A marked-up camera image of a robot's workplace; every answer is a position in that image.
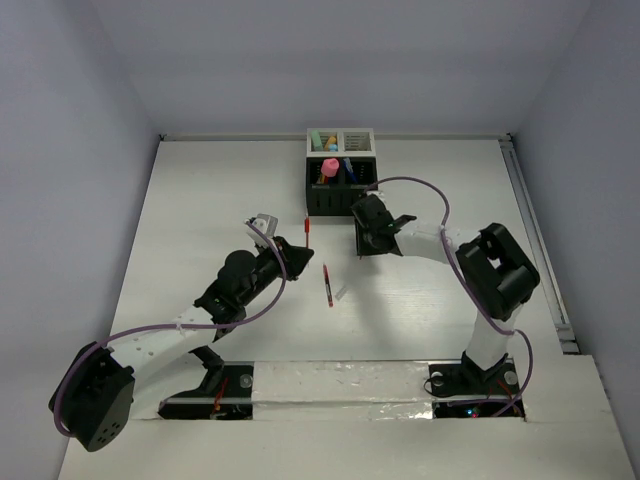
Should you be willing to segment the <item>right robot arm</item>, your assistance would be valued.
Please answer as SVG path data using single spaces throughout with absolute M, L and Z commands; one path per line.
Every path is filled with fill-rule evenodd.
M 479 231 L 446 229 L 413 215 L 395 218 L 377 195 L 351 207 L 360 256 L 394 254 L 452 267 L 477 307 L 471 340 L 461 358 L 460 379 L 482 392 L 506 360 L 515 317 L 540 283 L 540 275 L 510 231 L 492 223 Z

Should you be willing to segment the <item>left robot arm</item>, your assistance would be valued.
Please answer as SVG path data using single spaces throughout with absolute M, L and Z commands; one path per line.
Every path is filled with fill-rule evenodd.
M 256 249 L 230 253 L 214 282 L 176 320 L 126 330 L 82 347 L 48 404 L 56 429 L 88 452 L 104 448 L 126 425 L 136 389 L 185 355 L 199 360 L 186 375 L 193 389 L 161 401 L 160 417 L 246 416 L 243 405 L 224 403 L 233 392 L 243 398 L 249 393 L 212 346 L 234 328 L 252 322 L 247 306 L 274 282 L 297 280 L 314 256 L 313 249 L 293 246 L 281 236 L 262 241 Z

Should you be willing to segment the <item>orange highlighter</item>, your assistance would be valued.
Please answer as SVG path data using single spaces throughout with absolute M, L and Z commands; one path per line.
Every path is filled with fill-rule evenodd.
M 337 143 L 337 138 L 335 136 L 329 136 L 324 144 L 324 149 L 329 150 L 332 145 Z

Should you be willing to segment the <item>dark red gel pen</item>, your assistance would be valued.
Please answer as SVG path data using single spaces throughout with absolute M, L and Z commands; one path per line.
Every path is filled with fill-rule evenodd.
M 327 303 L 328 303 L 329 308 L 333 308 L 334 300 L 333 300 L 333 294 L 332 294 L 332 289 L 331 289 L 329 270 L 328 270 L 328 267 L 327 267 L 326 263 L 323 263 L 322 270 L 323 270 L 323 278 L 324 278 L 324 285 L 325 285 Z

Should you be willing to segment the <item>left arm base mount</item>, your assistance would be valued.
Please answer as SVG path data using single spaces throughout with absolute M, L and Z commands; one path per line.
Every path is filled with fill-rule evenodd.
M 253 362 L 226 363 L 210 347 L 190 352 L 205 374 L 200 384 L 163 400 L 158 415 L 164 420 L 251 420 Z

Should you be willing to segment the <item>clear cap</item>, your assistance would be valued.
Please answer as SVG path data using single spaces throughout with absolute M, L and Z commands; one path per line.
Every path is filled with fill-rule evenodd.
M 340 290 L 336 293 L 335 297 L 337 300 L 341 300 L 344 295 L 347 293 L 347 286 L 344 285 L 343 287 L 340 288 Z

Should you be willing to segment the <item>green highlighter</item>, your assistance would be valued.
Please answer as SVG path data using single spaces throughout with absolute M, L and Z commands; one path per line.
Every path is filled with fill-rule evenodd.
M 323 150 L 323 143 L 321 140 L 321 136 L 319 134 L 319 132 L 317 130 L 312 130 L 310 132 L 310 140 L 311 140 L 311 146 L 312 149 L 314 151 L 322 151 Z

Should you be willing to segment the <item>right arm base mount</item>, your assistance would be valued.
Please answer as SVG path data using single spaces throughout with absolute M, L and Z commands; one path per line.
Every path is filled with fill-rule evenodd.
M 522 401 L 515 399 L 519 378 L 507 356 L 487 371 L 466 354 L 459 362 L 431 364 L 423 389 L 434 398 L 436 419 L 526 418 Z

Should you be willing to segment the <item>purple ink pen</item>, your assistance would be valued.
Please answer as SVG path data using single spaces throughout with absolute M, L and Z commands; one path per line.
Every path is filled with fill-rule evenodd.
M 345 169 L 346 169 L 347 173 L 348 173 L 350 176 L 353 176 L 353 175 L 354 175 L 354 170 L 353 170 L 353 165 L 352 165 L 352 163 L 351 163 L 351 160 L 350 160 L 349 158 L 345 157 L 345 158 L 343 159 L 343 163 L 344 163 L 344 167 L 345 167 Z

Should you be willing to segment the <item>blue ballpoint pen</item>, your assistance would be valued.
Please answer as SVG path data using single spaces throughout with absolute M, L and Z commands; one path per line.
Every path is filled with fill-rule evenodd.
M 347 173 L 349 175 L 349 178 L 350 178 L 352 184 L 358 184 L 358 179 L 357 179 L 354 171 L 352 169 L 347 168 Z

